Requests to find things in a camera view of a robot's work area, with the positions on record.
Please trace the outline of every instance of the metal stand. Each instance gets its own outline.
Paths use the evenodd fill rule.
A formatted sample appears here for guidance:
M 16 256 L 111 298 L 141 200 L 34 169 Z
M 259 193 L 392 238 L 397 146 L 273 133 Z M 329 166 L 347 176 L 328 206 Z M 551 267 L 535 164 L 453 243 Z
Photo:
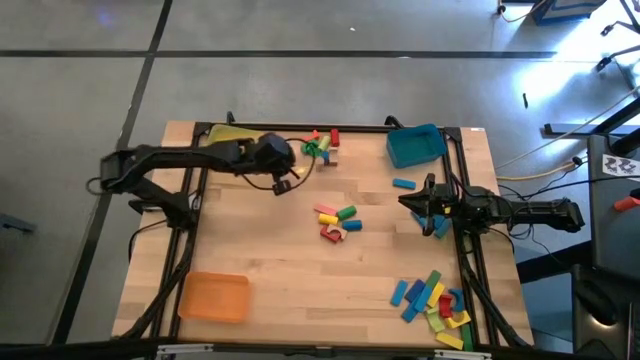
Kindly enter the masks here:
M 627 106 L 618 110 L 615 114 L 611 115 L 607 120 L 603 121 L 599 125 L 587 125 L 580 131 L 574 132 L 572 135 L 576 136 L 589 136 L 594 134 L 610 134 L 610 135 L 628 135 L 631 132 L 640 129 L 638 125 L 623 125 L 627 121 L 633 119 L 636 115 L 640 114 L 640 98 L 637 98 L 627 104 Z M 577 124 L 564 124 L 564 123 L 548 123 L 544 124 L 545 135 L 563 135 L 567 132 L 575 129 Z

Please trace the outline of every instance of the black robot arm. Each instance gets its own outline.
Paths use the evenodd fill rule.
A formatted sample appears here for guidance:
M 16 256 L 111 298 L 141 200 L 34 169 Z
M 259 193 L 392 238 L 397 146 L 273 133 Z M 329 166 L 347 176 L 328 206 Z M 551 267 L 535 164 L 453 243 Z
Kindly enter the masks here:
M 167 225 L 188 229 L 195 223 L 188 195 L 170 193 L 144 175 L 153 169 L 206 168 L 234 175 L 270 174 L 276 195 L 291 190 L 282 177 L 291 173 L 295 155 L 282 137 L 267 133 L 258 138 L 214 142 L 204 147 L 152 147 L 140 145 L 118 150 L 100 162 L 100 187 L 105 192 L 131 193 L 140 200 L 129 205 L 139 213 L 145 208 L 159 207 L 167 216 Z
M 433 215 L 455 218 L 462 229 L 479 234 L 486 233 L 494 224 L 507 224 L 509 229 L 518 224 L 545 224 L 572 233 L 584 226 L 578 205 L 566 198 L 510 201 L 480 186 L 456 185 L 462 194 L 452 193 L 447 184 L 436 184 L 435 175 L 429 174 L 421 191 L 401 195 L 398 201 L 427 218 L 423 229 L 427 236 L 433 232 Z

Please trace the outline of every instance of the green block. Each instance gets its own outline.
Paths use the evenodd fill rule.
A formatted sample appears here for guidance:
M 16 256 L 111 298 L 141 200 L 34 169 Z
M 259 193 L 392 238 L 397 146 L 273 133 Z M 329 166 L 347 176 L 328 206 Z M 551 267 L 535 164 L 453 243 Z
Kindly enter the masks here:
M 462 325 L 462 341 L 464 341 L 463 350 L 473 351 L 473 341 L 471 340 L 471 327 L 469 324 Z
M 318 157 L 322 155 L 322 150 L 318 148 L 318 140 L 311 140 L 306 144 L 300 145 L 300 151 L 303 154 Z
M 439 272 L 433 270 L 429 278 L 424 283 L 426 286 L 430 286 L 432 289 L 436 287 L 438 281 L 440 281 L 440 276 L 442 276 Z
M 349 207 L 346 207 L 340 211 L 338 211 L 338 219 L 340 220 L 344 220 L 344 219 L 348 219 L 350 217 L 352 217 L 353 215 L 355 215 L 357 212 L 356 207 L 351 205 Z

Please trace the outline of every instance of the blue block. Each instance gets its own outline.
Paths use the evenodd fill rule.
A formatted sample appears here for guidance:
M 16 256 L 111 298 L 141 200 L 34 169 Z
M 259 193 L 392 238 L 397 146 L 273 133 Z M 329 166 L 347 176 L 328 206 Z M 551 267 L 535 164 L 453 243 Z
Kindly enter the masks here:
M 447 234 L 447 231 L 449 231 L 450 227 L 451 219 L 446 219 L 439 228 L 436 228 L 436 237 L 438 239 L 442 239 L 442 237 Z
M 324 164 L 329 165 L 329 152 L 323 151 L 321 156 L 324 159 Z
M 347 231 L 362 230 L 362 221 L 360 220 L 348 220 L 342 222 L 342 228 Z
M 407 309 L 402 313 L 402 318 L 406 322 L 412 322 L 413 319 L 416 317 L 416 315 L 418 315 L 418 312 L 414 307 L 414 303 L 411 303 L 409 304 L 409 306 L 407 306 Z
M 455 300 L 455 305 L 451 307 L 451 310 L 455 312 L 464 311 L 464 295 L 462 295 L 462 289 L 449 289 L 449 294 L 453 295 Z
M 442 215 L 433 215 L 433 227 L 439 228 L 446 218 Z
M 411 286 L 411 289 L 409 289 L 404 298 L 409 300 L 409 302 L 413 302 L 413 300 L 420 296 L 422 289 L 424 289 L 424 282 L 418 279 L 413 283 L 413 286 Z
M 415 190 L 416 183 L 414 181 L 411 181 L 411 180 L 395 178 L 395 179 L 393 179 L 393 186 L 401 187 L 401 188 L 405 188 L 405 189 Z
M 429 301 L 429 298 L 431 297 L 431 292 L 432 291 L 433 291 L 433 289 L 431 289 L 430 286 L 426 286 L 426 285 L 422 289 L 422 292 L 420 293 L 420 296 L 418 296 L 416 301 L 413 302 L 413 308 L 417 312 L 423 312 L 424 309 L 427 307 L 427 301 Z
M 404 292 L 407 291 L 409 287 L 409 283 L 400 280 L 398 281 L 398 285 L 396 285 L 396 289 L 393 291 L 393 296 L 391 297 L 391 305 L 400 306 L 400 302 L 402 302 L 402 297 L 404 296 Z
M 413 211 L 411 212 L 411 216 L 413 216 L 413 218 L 418 222 L 418 224 L 420 224 L 421 227 L 425 227 L 427 226 L 427 219 L 418 216 L 418 214 L 414 213 Z

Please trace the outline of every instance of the gray floor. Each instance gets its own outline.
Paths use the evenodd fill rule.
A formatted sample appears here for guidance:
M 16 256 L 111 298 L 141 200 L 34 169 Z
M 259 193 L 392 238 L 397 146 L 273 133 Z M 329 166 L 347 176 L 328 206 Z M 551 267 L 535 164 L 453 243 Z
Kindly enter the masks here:
M 161 7 L 160 0 L 5 1 L 0 50 L 146 50 Z M 494 7 L 492 0 L 175 1 L 161 50 L 557 55 L 544 60 L 156 59 L 130 144 L 158 143 L 167 120 L 220 120 L 228 110 L 252 122 L 380 124 L 394 114 L 407 125 L 485 127 L 497 165 L 546 141 L 542 124 L 581 123 L 629 91 L 615 64 L 593 71 L 602 53 L 636 41 L 623 29 L 606 40 L 599 36 L 604 24 L 622 18 L 617 1 L 607 2 L 589 21 L 547 27 L 529 19 L 506 24 L 492 16 Z M 526 6 L 509 7 L 511 17 L 526 11 Z M 626 65 L 637 61 L 633 56 L 625 57 Z M 0 212 L 38 225 L 33 235 L 0 232 L 0 342 L 50 338 L 95 203 L 84 181 L 97 174 L 99 158 L 119 136 L 142 63 L 141 58 L 0 57 Z M 548 170 L 583 154 L 584 146 L 560 141 L 500 173 Z M 585 177 L 583 168 L 563 182 Z M 514 188 L 533 191 L 546 181 Z M 586 187 L 541 198 L 561 196 L 577 201 L 588 220 Z M 71 341 L 109 337 L 127 271 L 126 243 L 139 221 L 127 199 L 112 201 Z M 536 231 L 536 239 L 551 250 L 588 238 L 588 227 L 573 235 Z M 530 241 L 516 247 L 519 261 L 545 251 Z M 541 305 L 537 296 L 551 290 L 554 299 Z M 570 340 L 566 279 L 529 284 L 523 291 L 534 327 Z

